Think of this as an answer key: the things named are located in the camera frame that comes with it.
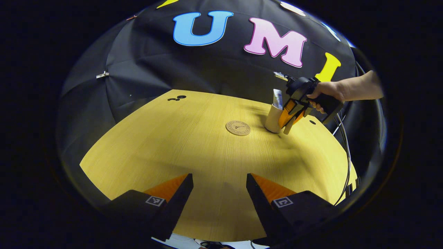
toothpaste tube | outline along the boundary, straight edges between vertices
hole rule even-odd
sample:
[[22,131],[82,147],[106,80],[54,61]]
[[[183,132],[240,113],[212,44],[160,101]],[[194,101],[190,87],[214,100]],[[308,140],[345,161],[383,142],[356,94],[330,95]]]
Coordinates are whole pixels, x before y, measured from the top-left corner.
[[281,90],[274,89],[274,102],[272,105],[280,110],[283,110],[283,98],[281,97]]

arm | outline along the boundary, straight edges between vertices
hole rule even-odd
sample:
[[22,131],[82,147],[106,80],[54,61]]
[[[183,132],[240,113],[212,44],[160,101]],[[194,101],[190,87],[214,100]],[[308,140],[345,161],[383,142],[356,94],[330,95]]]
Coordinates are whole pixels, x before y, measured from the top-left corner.
[[[320,82],[312,94],[308,94],[308,98],[316,98],[321,93],[331,95],[341,102],[353,100],[370,100],[383,97],[380,79],[374,71],[366,74],[340,80],[337,82]],[[310,101],[318,111],[324,113],[323,108],[315,102]]]

forearm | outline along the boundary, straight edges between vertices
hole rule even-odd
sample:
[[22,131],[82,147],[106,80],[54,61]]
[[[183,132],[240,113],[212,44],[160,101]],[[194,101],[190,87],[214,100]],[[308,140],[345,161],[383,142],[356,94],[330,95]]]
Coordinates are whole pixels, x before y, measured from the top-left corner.
[[374,71],[339,81],[345,101],[379,99],[383,97],[380,80]]

paper cup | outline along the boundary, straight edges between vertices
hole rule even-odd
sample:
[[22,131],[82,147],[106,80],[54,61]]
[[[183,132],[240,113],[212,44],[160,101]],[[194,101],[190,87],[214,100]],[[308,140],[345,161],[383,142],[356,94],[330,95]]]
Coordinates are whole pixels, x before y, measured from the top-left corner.
[[283,110],[278,109],[274,105],[271,105],[271,109],[269,110],[268,116],[266,117],[266,122],[264,123],[264,127],[273,133],[280,133],[281,128],[278,125],[278,120],[280,119],[280,115]]

clip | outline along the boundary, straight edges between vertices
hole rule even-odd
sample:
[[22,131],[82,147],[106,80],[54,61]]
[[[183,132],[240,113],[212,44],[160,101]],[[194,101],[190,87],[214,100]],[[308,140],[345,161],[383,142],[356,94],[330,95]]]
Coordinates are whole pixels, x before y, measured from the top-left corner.
[[275,75],[277,78],[280,78],[280,79],[282,79],[282,80],[288,81],[288,79],[287,79],[287,78],[285,77],[285,75],[282,74],[282,73],[274,72],[274,75]]
[[106,76],[109,76],[109,73],[107,73],[106,71],[103,71],[102,74],[99,74],[99,75],[95,76],[95,78],[98,79],[98,78],[106,77]]
[[134,18],[137,18],[137,16],[136,15],[134,15],[133,17],[129,17],[128,19],[126,19],[127,21],[129,21],[129,20],[132,20],[132,19],[134,19]]

